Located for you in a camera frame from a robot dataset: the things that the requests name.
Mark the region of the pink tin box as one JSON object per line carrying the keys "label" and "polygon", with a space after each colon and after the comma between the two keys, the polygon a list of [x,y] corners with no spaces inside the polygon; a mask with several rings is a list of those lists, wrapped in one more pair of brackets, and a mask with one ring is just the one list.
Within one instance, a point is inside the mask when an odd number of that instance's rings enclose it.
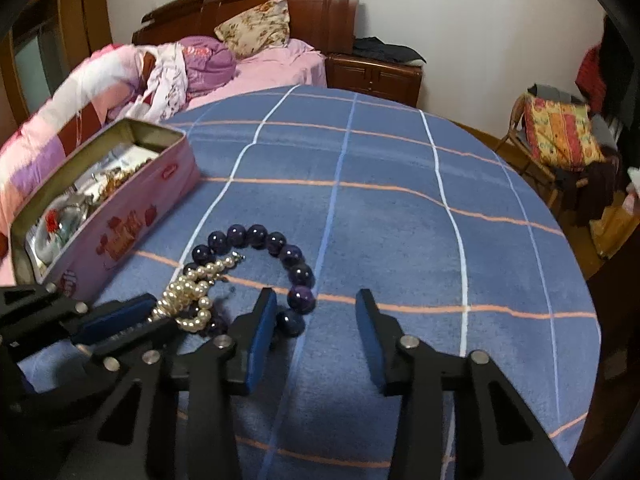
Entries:
{"label": "pink tin box", "polygon": [[[184,132],[132,118],[113,122],[68,155],[17,211],[2,284],[52,284],[68,296],[91,299],[199,178]],[[43,211],[68,188],[99,186],[106,187],[106,200],[58,258],[43,264],[34,253]]]}

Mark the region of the wooden wardrobe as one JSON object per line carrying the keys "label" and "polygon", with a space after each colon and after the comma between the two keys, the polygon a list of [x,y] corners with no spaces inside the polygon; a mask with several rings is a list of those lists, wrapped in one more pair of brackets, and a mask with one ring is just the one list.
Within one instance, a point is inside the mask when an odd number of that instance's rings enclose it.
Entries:
{"label": "wooden wardrobe", "polygon": [[1,140],[112,42],[106,0],[27,0],[1,35]]}

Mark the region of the rattan chair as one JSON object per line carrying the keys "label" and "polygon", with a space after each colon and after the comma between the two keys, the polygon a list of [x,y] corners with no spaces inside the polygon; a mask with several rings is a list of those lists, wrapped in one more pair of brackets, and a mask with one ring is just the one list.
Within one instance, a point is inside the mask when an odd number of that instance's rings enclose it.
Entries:
{"label": "rattan chair", "polygon": [[578,224],[601,219],[614,202],[620,152],[608,124],[574,94],[533,84],[512,107],[506,135],[527,158],[522,174],[548,188],[548,205],[560,204]]}

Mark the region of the dark clothes on nightstand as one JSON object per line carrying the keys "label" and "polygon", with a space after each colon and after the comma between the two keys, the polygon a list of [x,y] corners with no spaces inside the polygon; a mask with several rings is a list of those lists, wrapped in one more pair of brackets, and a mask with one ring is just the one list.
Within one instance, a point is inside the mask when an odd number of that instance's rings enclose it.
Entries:
{"label": "dark clothes on nightstand", "polygon": [[422,66],[426,63],[426,59],[413,48],[400,44],[386,44],[378,37],[356,38],[352,44],[352,54],[385,63],[412,66]]}

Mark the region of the purple garment on bed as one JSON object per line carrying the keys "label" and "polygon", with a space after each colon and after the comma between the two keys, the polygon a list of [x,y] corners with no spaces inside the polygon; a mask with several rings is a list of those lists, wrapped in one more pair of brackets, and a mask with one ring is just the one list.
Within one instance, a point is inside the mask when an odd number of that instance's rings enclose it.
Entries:
{"label": "purple garment on bed", "polygon": [[179,44],[188,77],[188,99],[205,96],[234,77],[236,59],[223,42],[211,36],[187,36]]}

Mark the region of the wooden nightstand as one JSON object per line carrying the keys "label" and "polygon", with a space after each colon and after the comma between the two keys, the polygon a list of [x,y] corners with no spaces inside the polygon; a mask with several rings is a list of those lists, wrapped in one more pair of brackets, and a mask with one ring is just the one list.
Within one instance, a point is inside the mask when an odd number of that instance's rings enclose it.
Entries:
{"label": "wooden nightstand", "polygon": [[329,54],[326,84],[417,107],[423,70],[418,66],[386,63],[358,56]]}

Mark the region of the pale jade bangle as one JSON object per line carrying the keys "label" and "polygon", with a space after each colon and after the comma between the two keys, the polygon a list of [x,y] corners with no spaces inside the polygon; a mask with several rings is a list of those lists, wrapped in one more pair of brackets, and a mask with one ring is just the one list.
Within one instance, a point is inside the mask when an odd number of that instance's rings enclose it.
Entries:
{"label": "pale jade bangle", "polygon": [[62,252],[72,236],[85,222],[74,214],[61,214],[63,194],[52,200],[43,211],[34,238],[34,253],[46,266]]}

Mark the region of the blue plaid tablecloth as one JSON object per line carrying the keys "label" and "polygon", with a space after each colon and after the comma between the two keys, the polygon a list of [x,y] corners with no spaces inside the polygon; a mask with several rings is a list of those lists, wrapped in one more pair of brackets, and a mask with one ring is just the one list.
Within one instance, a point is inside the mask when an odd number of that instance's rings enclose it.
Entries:
{"label": "blue plaid tablecloth", "polygon": [[[401,400],[371,380],[361,289],[435,350],[487,352],[567,463],[596,379],[597,315],[548,207],[494,152],[420,110],[299,86],[162,125],[186,134],[198,183],[96,296],[63,294],[97,306],[148,292],[141,324],[173,318],[177,337],[156,350],[178,356],[276,293],[262,374],[231,399],[239,479],[391,479]],[[40,398],[95,372],[117,382],[134,352],[96,365],[100,342],[60,340],[18,366]],[[4,416],[2,477],[59,479],[101,405]]]}

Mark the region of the floral pillow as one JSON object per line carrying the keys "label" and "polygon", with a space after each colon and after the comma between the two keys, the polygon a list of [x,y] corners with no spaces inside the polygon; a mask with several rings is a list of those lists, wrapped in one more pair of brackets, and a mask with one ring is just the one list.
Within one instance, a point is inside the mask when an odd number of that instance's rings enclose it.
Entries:
{"label": "floral pillow", "polygon": [[218,25],[215,35],[237,60],[286,47],[290,41],[288,0],[267,0],[236,14]]}

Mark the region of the wooden bed headboard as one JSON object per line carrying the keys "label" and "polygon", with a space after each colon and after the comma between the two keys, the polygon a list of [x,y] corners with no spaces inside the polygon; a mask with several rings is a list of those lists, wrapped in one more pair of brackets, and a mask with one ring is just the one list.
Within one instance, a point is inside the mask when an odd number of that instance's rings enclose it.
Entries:
{"label": "wooden bed headboard", "polygon": [[288,30],[324,54],[349,54],[359,0],[174,0],[145,14],[133,44],[166,44],[186,36],[211,36],[248,10],[288,9]]}

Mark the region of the silver metal watch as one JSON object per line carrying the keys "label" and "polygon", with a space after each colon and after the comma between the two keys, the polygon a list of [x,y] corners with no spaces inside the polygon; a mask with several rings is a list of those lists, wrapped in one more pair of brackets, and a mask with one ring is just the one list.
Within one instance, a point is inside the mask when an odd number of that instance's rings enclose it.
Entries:
{"label": "silver metal watch", "polygon": [[74,214],[81,221],[87,220],[99,206],[106,200],[106,187],[87,188],[78,191],[68,188],[63,193],[63,201],[58,211],[61,214]]}

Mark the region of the pink patchwork quilt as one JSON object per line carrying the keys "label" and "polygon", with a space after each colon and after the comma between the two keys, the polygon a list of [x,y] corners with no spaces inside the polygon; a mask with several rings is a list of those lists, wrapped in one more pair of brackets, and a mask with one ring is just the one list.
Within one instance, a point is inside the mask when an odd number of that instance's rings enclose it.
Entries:
{"label": "pink patchwork quilt", "polygon": [[186,105],[186,61],[178,42],[107,46],[78,65],[1,148],[1,235],[22,203],[109,122],[162,122]]}

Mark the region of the hanging dark clothes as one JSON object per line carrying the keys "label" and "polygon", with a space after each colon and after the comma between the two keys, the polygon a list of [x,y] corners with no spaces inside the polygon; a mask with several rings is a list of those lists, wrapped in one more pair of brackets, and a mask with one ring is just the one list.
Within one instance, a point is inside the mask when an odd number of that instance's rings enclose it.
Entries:
{"label": "hanging dark clothes", "polygon": [[590,106],[591,114],[617,117],[634,69],[626,41],[605,14],[601,41],[582,59],[575,84]]}

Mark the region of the colourful patterned cushion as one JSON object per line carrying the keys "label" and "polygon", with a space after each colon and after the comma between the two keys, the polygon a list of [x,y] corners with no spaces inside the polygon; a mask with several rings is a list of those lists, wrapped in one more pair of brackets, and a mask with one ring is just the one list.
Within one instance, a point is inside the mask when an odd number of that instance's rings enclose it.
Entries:
{"label": "colourful patterned cushion", "polygon": [[544,166],[566,170],[603,162],[589,111],[587,104],[556,102],[526,92],[525,133],[533,158]]}

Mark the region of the pink bed sheet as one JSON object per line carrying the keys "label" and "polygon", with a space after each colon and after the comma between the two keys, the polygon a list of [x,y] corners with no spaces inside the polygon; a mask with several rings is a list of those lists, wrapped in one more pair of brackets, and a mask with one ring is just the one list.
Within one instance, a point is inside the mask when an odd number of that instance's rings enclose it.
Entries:
{"label": "pink bed sheet", "polygon": [[285,47],[269,48],[236,64],[224,86],[190,99],[187,110],[260,90],[295,86],[326,88],[326,57],[305,41],[292,38]]}

